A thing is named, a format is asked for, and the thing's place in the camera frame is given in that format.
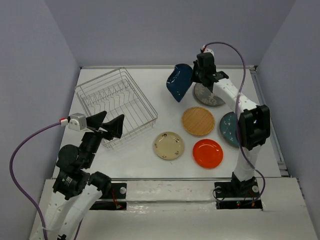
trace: gray wall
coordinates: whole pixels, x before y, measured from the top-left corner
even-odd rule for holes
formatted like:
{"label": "gray wall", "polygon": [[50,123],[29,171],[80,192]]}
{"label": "gray wall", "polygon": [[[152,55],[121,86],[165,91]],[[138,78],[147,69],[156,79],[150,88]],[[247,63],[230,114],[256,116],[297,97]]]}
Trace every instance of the gray wall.
{"label": "gray wall", "polygon": [[258,67],[289,172],[320,238],[320,1],[297,0]]}
{"label": "gray wall", "polygon": [[[7,0],[0,7],[0,239],[28,239],[36,211],[16,189],[9,159],[27,136],[68,114],[79,67],[43,0]],[[52,176],[63,134],[55,127],[27,143],[14,171],[39,200]]]}
{"label": "gray wall", "polygon": [[[45,0],[80,66],[191,63],[207,42],[257,65],[294,0]],[[218,65],[241,65],[215,46]]]}

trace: cable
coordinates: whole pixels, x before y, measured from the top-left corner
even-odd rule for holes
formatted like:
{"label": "cable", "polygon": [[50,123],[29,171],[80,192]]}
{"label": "cable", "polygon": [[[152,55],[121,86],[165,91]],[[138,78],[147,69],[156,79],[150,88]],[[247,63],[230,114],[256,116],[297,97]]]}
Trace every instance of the cable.
{"label": "cable", "polygon": [[78,237],[78,233],[79,233],[79,230],[80,230],[80,227],[81,227],[81,224],[82,224],[82,220],[79,222],[79,225],[78,225],[78,228],[76,229],[76,232],[75,232],[73,240],[76,240],[77,237]]}
{"label": "cable", "polygon": [[111,194],[112,194],[113,202],[114,202],[114,204],[115,204],[115,208],[116,208],[116,209],[121,208],[121,206],[118,204],[118,201],[117,201],[117,199],[116,199],[116,193],[115,193],[115,189],[114,189],[114,188],[111,190]]}
{"label": "cable", "polygon": [[255,196],[253,195],[253,193],[252,193],[250,190],[249,190],[248,192],[249,192],[249,194],[251,195],[251,197],[254,199]]}
{"label": "cable", "polygon": [[[242,66],[243,66],[243,77],[242,77],[242,82],[241,82],[241,85],[240,85],[240,88],[239,88],[239,91],[238,91],[238,95],[236,97],[236,103],[235,103],[235,116],[237,118],[237,121],[239,121],[238,119],[238,108],[239,108],[239,99],[240,99],[240,96],[241,96],[241,91],[242,91],[242,88],[244,87],[244,84],[245,84],[245,79],[246,79],[246,64],[245,64],[245,60],[244,58],[242,57],[241,53],[232,45],[226,43],[226,42],[223,42],[223,41],[213,41],[213,42],[209,42],[208,44],[204,45],[204,48],[203,48],[203,52],[205,51],[205,49],[207,48],[207,46],[209,45],[213,45],[213,44],[222,44],[222,45],[226,45],[230,48],[232,48],[233,50],[236,51],[236,53],[239,55],[239,57],[241,58],[241,61],[242,61]],[[263,181],[263,186],[262,186],[262,190],[259,194],[259,196],[257,196],[255,199],[253,199],[251,202],[249,203],[246,203],[242,206],[246,206],[246,205],[250,205],[250,204],[253,204],[255,201],[257,201],[261,195],[264,193],[265,191],[265,187],[266,187],[266,179],[265,177],[263,176],[263,174],[257,170],[255,168],[255,166],[250,162],[250,160],[247,158],[246,154],[245,154],[245,151],[244,151],[244,148],[242,147],[241,145],[241,133],[240,133],[240,128],[239,128],[239,125],[236,124],[236,136],[237,136],[237,139],[238,139],[238,142],[239,142],[239,148],[240,148],[240,151],[244,157],[244,159],[246,160],[246,162],[249,164],[249,166],[255,170],[262,178],[262,181]]]}
{"label": "cable", "polygon": [[44,236],[44,239],[45,240],[48,240],[48,236],[47,236],[47,231],[45,230],[46,228],[46,223],[45,223],[45,219],[44,219],[44,216],[41,212],[41,209],[39,207],[39,205],[36,203],[36,201],[22,188],[22,186],[18,183],[17,179],[16,179],[16,176],[15,176],[15,173],[14,173],[14,170],[13,170],[13,163],[14,163],[14,159],[15,159],[15,156],[17,154],[17,152],[19,151],[19,149],[26,143],[28,142],[30,139],[32,139],[34,136],[38,135],[39,133],[42,133],[43,131],[45,130],[48,130],[50,128],[53,128],[55,126],[60,126],[61,123],[60,122],[57,122],[57,123],[54,123],[52,125],[49,125],[47,127],[44,127],[42,129],[40,129],[39,131],[36,131],[35,133],[33,133],[32,135],[28,136],[25,140],[23,140],[17,147],[16,149],[14,150],[14,152],[12,153],[11,155],[11,158],[10,158],[10,162],[9,162],[9,171],[10,171],[10,176],[12,178],[12,181],[13,183],[16,185],[16,187],[20,190],[20,192],[26,196],[27,199],[29,199],[29,201],[33,204],[33,206],[35,207],[36,211],[38,212],[39,214],[39,217],[40,217],[40,220],[41,220],[41,224],[42,224],[42,227],[43,227],[43,236]]}
{"label": "cable", "polygon": [[223,197],[222,199],[218,199],[218,198],[214,195],[214,193],[217,195],[217,188],[213,189],[213,192],[212,192],[212,195],[213,195],[214,199],[217,200],[217,201],[223,201],[223,200],[226,198],[226,197]]}

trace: red plate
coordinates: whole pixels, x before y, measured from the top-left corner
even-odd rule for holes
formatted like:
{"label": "red plate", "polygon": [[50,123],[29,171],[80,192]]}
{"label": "red plate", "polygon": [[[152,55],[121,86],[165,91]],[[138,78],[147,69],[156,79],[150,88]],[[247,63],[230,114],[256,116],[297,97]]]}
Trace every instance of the red plate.
{"label": "red plate", "polygon": [[217,167],[224,158],[221,146],[211,139],[198,141],[193,147],[192,154],[196,163],[206,169]]}

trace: dish rack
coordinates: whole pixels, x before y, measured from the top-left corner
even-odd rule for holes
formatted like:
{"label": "dish rack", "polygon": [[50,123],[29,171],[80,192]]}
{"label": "dish rack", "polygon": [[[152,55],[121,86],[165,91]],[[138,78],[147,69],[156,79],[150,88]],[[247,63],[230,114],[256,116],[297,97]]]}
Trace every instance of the dish rack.
{"label": "dish rack", "polygon": [[85,114],[107,111],[104,123],[124,114],[121,139],[102,140],[107,148],[152,127],[158,113],[124,67],[107,72],[75,87]]}

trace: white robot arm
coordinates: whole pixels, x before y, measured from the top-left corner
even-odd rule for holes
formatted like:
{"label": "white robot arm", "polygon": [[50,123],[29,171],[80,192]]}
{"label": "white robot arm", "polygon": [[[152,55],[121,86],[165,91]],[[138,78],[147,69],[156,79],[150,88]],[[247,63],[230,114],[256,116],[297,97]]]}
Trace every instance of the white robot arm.
{"label": "white robot arm", "polygon": [[[102,139],[111,140],[122,135],[125,116],[122,114],[102,123],[106,114],[103,111],[86,118],[76,113],[60,119],[62,126],[90,131],[84,133],[79,147],[69,144],[59,151],[56,166],[60,171],[44,217],[47,240],[70,240],[91,206],[111,188],[110,177],[98,171],[90,175],[82,170],[91,166]],[[42,225],[30,239],[45,240]]]}
{"label": "white robot arm", "polygon": [[259,151],[270,136],[270,111],[266,105],[258,105],[242,93],[238,99],[239,90],[229,80],[223,71],[217,72],[214,52],[203,46],[197,60],[193,62],[191,82],[201,83],[214,95],[223,99],[230,109],[236,112],[240,131],[239,143],[245,154],[239,151],[236,167],[232,173],[230,183],[215,183],[220,187],[222,197],[243,197],[253,186],[255,181],[255,166]]}

